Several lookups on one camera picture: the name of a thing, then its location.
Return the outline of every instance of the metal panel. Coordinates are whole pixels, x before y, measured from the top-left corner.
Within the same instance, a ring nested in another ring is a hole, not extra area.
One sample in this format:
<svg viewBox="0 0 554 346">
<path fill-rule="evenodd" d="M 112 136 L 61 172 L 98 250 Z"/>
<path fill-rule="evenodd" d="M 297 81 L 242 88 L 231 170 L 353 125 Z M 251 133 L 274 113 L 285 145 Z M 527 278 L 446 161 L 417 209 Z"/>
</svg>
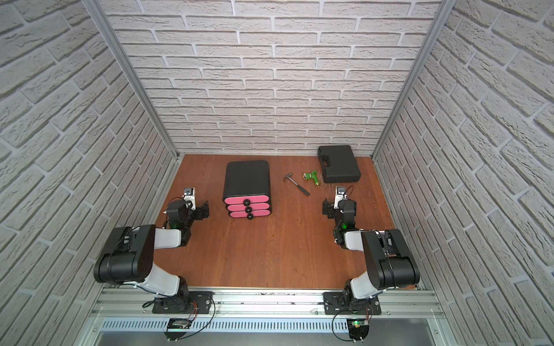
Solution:
<svg viewBox="0 0 554 346">
<path fill-rule="evenodd" d="M 431 50 L 433 50 L 433 47 L 435 46 L 435 43 L 437 42 L 440 36 L 440 32 L 443 30 L 443 27 L 447 22 L 448 16 L 450 16 L 450 13 L 452 12 L 454 5 L 456 4 L 456 1 L 457 0 L 443 0 L 442 3 L 440 4 L 440 7 L 437 10 L 435 18 L 431 23 L 431 27 L 429 28 L 429 32 L 425 36 L 425 40 L 423 41 L 421 49 L 419 50 L 417 56 L 415 57 L 414 63 L 412 65 L 412 69 L 410 69 L 408 77 L 406 78 L 406 82 L 402 86 L 400 94 L 398 95 L 398 98 L 394 103 L 394 107 L 392 109 L 391 115 L 384 126 L 383 132 L 381 132 L 381 135 L 379 136 L 379 140 L 375 145 L 375 149 L 373 150 L 373 153 L 371 154 L 373 161 L 375 161 L 379 156 L 379 153 L 381 152 L 381 148 L 383 147 L 384 142 L 387 139 L 388 134 L 391 131 L 392 126 L 396 121 L 396 118 L 398 117 L 398 114 L 400 113 L 400 109 L 402 109 L 402 105 L 408 99 L 408 95 L 410 94 L 410 92 L 412 92 L 413 87 L 416 84 L 417 77 L 419 76 L 419 73 L 421 72 L 421 70 L 423 69 L 423 66 L 427 62 L 427 59 L 431 54 Z"/>
<path fill-rule="evenodd" d="M 177 152 L 175 145 L 173 145 L 173 141 L 171 141 L 171 138 L 167 133 L 167 130 L 163 125 L 160 119 L 160 116 L 156 112 L 156 109 L 154 108 L 154 104 L 150 100 L 150 97 L 148 96 L 146 89 L 142 85 L 142 82 L 140 81 L 139 76 L 137 75 L 135 69 L 133 68 L 133 65 L 131 64 L 131 60 L 129 60 L 129 57 L 127 56 L 127 54 L 125 54 L 125 50 L 123 49 L 121 42 L 119 42 L 119 39 L 117 38 L 117 35 L 114 29 L 110 25 L 110 22 L 107 19 L 106 13 L 102 9 L 102 6 L 100 5 L 99 1 L 83 0 L 83 3 L 85 4 L 86 9 L 89 11 L 90 17 L 93 19 L 94 23 L 98 27 L 98 30 L 104 37 L 104 41 L 106 42 L 106 45 L 110 48 L 111 52 L 114 55 L 115 60 L 121 67 L 121 70 L 123 71 L 123 73 L 125 74 L 125 77 L 127 77 L 129 84 L 135 91 L 138 97 L 138 100 L 146 110 L 146 114 L 148 114 L 148 117 L 152 121 L 154 128 L 160 134 L 163 144 L 165 144 L 170 155 L 174 159 L 177 159 L 177 157 L 179 156 L 179 153 Z"/>
<path fill-rule="evenodd" d="M 107 317 L 101 331 L 165 332 L 169 320 L 168 317 Z"/>
</svg>

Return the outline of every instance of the black cable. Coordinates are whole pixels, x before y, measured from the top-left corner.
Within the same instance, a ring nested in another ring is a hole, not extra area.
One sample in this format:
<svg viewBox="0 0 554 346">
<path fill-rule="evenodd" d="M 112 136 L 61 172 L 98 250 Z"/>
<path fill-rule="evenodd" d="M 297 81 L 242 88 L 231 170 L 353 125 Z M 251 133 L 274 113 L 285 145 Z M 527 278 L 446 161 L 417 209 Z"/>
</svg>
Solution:
<svg viewBox="0 0 554 346">
<path fill-rule="evenodd" d="M 352 188 L 352 193 L 354 193 L 354 185 L 350 185 L 345 191 L 346 199 L 350 199 L 350 197 L 348 197 L 348 190 L 350 190 L 350 188 Z"/>
<path fill-rule="evenodd" d="M 107 261 L 106 261 L 106 272 L 108 274 L 108 276 L 110 276 L 110 279 L 115 282 L 114 280 L 114 277 L 111 275 L 111 271 L 110 271 L 110 260 L 111 260 L 111 257 L 112 255 L 114 254 L 115 250 L 117 250 L 117 247 L 119 246 L 119 244 L 121 244 L 121 241 L 125 239 L 126 236 L 128 236 L 129 234 L 131 234 L 131 232 L 133 232 L 134 230 L 136 230 L 137 228 L 140 228 L 139 227 L 134 227 L 134 228 L 131 228 L 129 231 L 127 231 L 127 233 L 123 234 L 123 236 L 121 238 L 119 238 L 119 241 L 117 242 L 117 244 L 115 244 L 115 247 L 114 249 L 111 251 L 110 253 L 110 256 L 108 256 L 107 258 Z"/>
<path fill-rule="evenodd" d="M 352 342 L 352 339 L 345 340 L 345 339 L 339 338 L 338 335 L 335 333 L 335 328 L 333 327 L 333 325 L 335 324 L 335 318 L 337 318 L 337 315 L 340 314 L 341 312 L 348 312 L 348 313 L 352 314 L 350 311 L 348 311 L 346 309 L 343 309 L 343 310 L 340 310 L 339 312 L 337 312 L 333 316 L 333 319 L 331 320 L 331 331 L 333 332 L 333 335 L 335 336 L 335 338 L 339 339 L 340 341 Z"/>
<path fill-rule="evenodd" d="M 391 265 L 391 248 L 388 244 L 388 235 L 387 233 L 389 233 L 388 231 L 385 231 L 383 234 L 385 236 L 385 239 L 383 239 L 383 242 L 385 242 L 387 244 L 387 262 L 388 262 L 388 267 L 391 269 L 391 275 L 392 275 L 392 286 L 393 287 L 396 287 L 396 280 L 394 279 L 394 271 L 392 270 L 392 265 Z"/>
<path fill-rule="evenodd" d="M 180 338 L 178 338 L 178 339 L 175 339 L 175 341 L 182 340 L 182 339 L 186 339 L 186 338 L 190 338 L 191 336 L 200 333 L 201 331 L 204 330 L 205 327 L 209 326 L 209 324 L 212 322 L 214 316 L 216 315 L 216 302 L 213 301 L 212 296 L 210 296 L 210 295 L 205 295 L 205 294 L 200 294 L 199 296 L 206 296 L 206 297 L 209 297 L 209 299 L 212 301 L 212 306 L 213 306 L 213 314 L 212 314 L 212 317 L 210 318 L 209 322 L 208 322 L 204 327 L 202 327 L 202 329 L 200 329 L 199 331 L 194 332 L 194 333 L 191 334 L 191 335 L 187 335 L 187 336 L 183 336 L 183 337 L 180 337 Z"/>
</svg>

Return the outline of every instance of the brick wall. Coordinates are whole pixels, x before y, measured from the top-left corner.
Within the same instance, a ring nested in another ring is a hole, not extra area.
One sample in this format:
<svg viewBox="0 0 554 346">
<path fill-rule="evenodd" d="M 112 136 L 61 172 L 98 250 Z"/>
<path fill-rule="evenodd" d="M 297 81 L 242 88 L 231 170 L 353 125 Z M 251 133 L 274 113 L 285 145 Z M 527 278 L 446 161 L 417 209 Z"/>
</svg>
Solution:
<svg viewBox="0 0 554 346">
<path fill-rule="evenodd" d="M 376 160 L 460 344 L 554 340 L 553 8 L 458 0 Z"/>
<path fill-rule="evenodd" d="M 170 158 L 80 2 L 0 6 L 0 344 L 72 345 Z"/>
<path fill-rule="evenodd" d="M 105 0 L 183 153 L 369 155 L 438 7 L 395 2 Z"/>
</svg>

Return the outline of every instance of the hammer handle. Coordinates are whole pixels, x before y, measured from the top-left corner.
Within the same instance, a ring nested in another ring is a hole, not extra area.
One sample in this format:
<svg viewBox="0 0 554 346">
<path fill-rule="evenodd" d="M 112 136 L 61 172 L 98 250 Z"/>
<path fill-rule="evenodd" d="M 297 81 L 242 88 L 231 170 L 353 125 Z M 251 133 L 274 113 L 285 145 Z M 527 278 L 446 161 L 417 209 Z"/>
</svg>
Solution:
<svg viewBox="0 0 554 346">
<path fill-rule="evenodd" d="M 300 185 L 298 185 L 298 184 L 296 184 L 296 186 L 297 186 L 302 192 L 304 192 L 304 193 L 306 194 L 306 196 L 309 196 L 309 195 L 310 195 L 310 193 L 309 193 L 308 191 L 306 191 L 306 189 L 303 188 L 302 186 L 300 186 Z"/>
</svg>

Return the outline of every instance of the wooden floor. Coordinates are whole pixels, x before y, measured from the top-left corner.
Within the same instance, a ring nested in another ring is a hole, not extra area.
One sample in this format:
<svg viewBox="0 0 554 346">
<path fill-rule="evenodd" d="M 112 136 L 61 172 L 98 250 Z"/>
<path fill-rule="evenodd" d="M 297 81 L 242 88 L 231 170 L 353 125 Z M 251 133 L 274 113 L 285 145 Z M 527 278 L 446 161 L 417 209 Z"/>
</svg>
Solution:
<svg viewBox="0 0 554 346">
<path fill-rule="evenodd" d="M 233 219 L 223 198 L 225 167 L 230 161 L 264 159 L 269 162 L 271 201 L 269 216 Z M 302 180 L 303 172 L 321 167 L 316 157 L 186 155 L 165 205 L 183 188 L 196 188 L 196 202 L 209 201 L 210 217 L 195 221 L 186 247 L 155 251 L 155 262 L 180 275 L 190 286 L 342 288 L 349 278 L 366 270 L 363 253 L 343 250 L 334 243 L 334 221 L 321 214 L 325 198 L 334 200 L 334 187 L 353 185 L 357 202 L 356 226 L 363 229 L 393 228 L 390 212 L 370 158 L 359 157 L 362 178 L 357 183 L 325 184 L 316 188 Z M 285 175 L 309 192 L 305 196 Z"/>
</svg>

